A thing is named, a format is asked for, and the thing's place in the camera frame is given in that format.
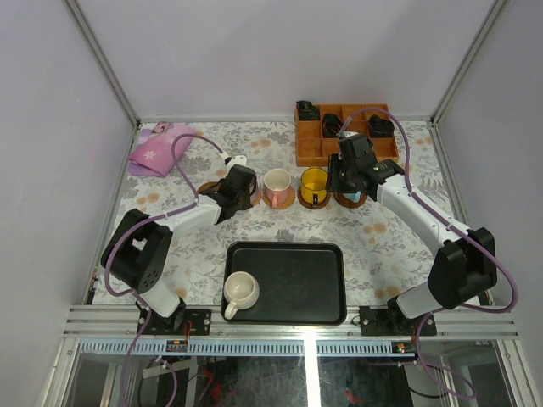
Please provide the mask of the woven rattan coaster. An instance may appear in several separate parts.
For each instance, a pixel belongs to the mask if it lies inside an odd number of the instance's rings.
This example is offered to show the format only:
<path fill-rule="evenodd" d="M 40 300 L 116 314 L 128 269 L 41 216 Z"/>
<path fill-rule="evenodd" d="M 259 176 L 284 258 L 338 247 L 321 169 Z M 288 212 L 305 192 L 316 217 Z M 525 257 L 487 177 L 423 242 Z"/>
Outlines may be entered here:
<path fill-rule="evenodd" d="M 256 206 L 261 200 L 261 193 L 260 192 L 256 192 L 254 194 L 252 194 L 250 196 L 250 203 L 251 203 L 251 206 L 254 207 Z"/>
<path fill-rule="evenodd" d="M 276 200 L 269 199 L 266 192 L 262 193 L 262 198 L 269 208 L 280 210 L 288 208 L 295 202 L 296 193 L 292 187 L 289 187 L 286 190 L 281 191 Z"/>

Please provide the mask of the pink ceramic cup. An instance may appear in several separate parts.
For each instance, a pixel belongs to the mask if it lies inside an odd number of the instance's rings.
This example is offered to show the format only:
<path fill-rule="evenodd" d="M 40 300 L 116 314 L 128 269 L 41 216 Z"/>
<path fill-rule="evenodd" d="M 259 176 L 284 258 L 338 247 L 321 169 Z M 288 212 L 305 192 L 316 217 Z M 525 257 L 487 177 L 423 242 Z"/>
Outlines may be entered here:
<path fill-rule="evenodd" d="M 264 194 L 272 208 L 278 208 L 288 200 L 291 189 L 290 174 L 284 169 L 269 170 L 264 176 Z"/>

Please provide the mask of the yellow ceramic cup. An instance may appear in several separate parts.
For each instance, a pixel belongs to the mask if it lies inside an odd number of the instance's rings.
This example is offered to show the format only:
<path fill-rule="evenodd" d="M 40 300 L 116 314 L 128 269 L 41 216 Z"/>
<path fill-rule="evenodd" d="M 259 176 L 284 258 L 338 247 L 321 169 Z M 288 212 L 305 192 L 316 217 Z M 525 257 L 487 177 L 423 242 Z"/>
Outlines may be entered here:
<path fill-rule="evenodd" d="M 327 198 L 327 172 L 322 168 L 309 168 L 300 180 L 302 199 L 311 206 L 322 204 Z"/>

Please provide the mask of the dark brown wooden coaster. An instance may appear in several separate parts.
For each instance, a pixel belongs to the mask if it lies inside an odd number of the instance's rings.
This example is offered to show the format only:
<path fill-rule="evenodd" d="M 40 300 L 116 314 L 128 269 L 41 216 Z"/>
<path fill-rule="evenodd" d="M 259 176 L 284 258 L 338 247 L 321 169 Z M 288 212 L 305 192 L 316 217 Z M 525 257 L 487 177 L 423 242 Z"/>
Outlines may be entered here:
<path fill-rule="evenodd" d="M 329 193 L 327 193 L 326 197 L 320 203 L 310 203 L 310 202 L 307 202 L 307 201 L 305 201 L 303 199 L 300 187 L 298 188 L 298 191 L 297 191 L 297 199 L 298 199 L 299 203 L 302 206 L 304 206 L 305 208 L 312 209 L 312 210 L 325 208 L 328 205 L 329 201 L 330 201 L 330 197 L 331 197 L 331 195 Z"/>

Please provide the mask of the cream white ceramic cup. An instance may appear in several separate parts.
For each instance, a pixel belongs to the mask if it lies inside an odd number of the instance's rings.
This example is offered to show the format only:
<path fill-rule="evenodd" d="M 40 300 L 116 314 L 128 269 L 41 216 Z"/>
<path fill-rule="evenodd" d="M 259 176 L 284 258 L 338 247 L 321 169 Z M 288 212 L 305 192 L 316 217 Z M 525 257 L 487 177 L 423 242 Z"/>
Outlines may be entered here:
<path fill-rule="evenodd" d="M 231 320 L 238 311 L 253 307 L 260 296 L 260 285 L 248 272 L 233 272 L 224 283 L 223 295 L 227 301 L 224 318 Z"/>

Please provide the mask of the purple ceramic cup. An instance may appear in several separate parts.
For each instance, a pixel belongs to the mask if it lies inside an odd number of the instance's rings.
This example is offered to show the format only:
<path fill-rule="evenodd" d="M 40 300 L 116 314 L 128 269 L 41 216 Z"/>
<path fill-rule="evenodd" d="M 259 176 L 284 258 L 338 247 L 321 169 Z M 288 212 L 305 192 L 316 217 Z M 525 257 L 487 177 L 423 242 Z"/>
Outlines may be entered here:
<path fill-rule="evenodd" d="M 250 185 L 249 185 L 249 192 L 250 192 L 250 196 L 256 192 L 259 192 L 260 189 L 259 189 L 259 184 L 258 184 L 258 180 L 256 178 L 254 178 Z"/>

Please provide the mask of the light blue ceramic cup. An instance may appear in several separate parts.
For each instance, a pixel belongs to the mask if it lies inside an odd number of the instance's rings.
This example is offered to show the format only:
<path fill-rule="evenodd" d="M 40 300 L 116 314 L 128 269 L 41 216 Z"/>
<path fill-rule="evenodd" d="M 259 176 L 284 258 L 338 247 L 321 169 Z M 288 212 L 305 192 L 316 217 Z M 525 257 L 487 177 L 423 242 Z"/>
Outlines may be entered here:
<path fill-rule="evenodd" d="M 361 192 L 353 192 L 353 193 L 344 193 L 343 196 L 348 202 L 357 204 L 361 200 L 362 194 Z"/>

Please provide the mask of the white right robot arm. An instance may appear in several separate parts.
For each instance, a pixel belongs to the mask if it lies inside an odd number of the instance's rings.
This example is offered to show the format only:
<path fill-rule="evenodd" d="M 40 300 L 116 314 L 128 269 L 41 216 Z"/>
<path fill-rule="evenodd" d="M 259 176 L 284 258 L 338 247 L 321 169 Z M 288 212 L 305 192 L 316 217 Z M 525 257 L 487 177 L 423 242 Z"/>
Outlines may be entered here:
<path fill-rule="evenodd" d="M 400 217 L 423 241 L 434 262 L 427 281 L 395 297 L 387 313 L 389 329 L 406 334 L 417 317 L 437 309 L 454 309 L 497 282 L 495 240 L 443 212 L 412 186 L 407 173 L 391 159 L 380 161 L 363 134 L 342 135 L 339 152 L 330 155 L 327 189 L 358 192 Z"/>

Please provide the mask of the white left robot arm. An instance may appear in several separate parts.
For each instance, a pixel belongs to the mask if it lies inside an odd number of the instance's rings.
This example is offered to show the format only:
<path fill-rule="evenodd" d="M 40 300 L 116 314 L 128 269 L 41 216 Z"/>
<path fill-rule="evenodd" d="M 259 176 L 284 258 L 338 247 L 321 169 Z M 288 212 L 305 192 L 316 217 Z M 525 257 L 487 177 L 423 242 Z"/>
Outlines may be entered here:
<path fill-rule="evenodd" d="M 186 323 L 184 303 L 162 280 L 172 241 L 250 209 L 256 187 L 252 169 L 229 162 L 226 177 L 185 207 L 156 216 L 138 209 L 126 212 L 100 260 L 104 284 L 109 287 L 112 276 L 126 284 L 132 295 L 157 315 L 159 328 L 177 334 Z"/>

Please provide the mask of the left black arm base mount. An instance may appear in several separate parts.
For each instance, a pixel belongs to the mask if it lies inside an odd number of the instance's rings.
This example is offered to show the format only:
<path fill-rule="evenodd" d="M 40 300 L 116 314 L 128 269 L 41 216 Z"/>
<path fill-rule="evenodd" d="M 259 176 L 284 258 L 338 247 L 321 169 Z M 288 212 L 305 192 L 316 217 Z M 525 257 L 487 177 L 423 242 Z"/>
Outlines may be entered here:
<path fill-rule="evenodd" d="M 185 309 L 175 311 L 168 318 L 154 312 L 143 329 L 143 335 L 155 336 L 209 336 L 211 326 L 210 309 Z"/>

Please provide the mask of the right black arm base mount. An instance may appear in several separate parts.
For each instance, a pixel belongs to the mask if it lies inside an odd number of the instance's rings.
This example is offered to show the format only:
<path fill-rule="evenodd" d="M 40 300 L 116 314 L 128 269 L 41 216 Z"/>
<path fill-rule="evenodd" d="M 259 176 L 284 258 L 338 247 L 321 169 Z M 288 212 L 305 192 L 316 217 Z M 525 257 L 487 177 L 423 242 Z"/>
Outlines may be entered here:
<path fill-rule="evenodd" d="M 361 334 L 364 337 L 414 337 L 422 317 L 407 319 L 397 309 L 360 306 Z"/>

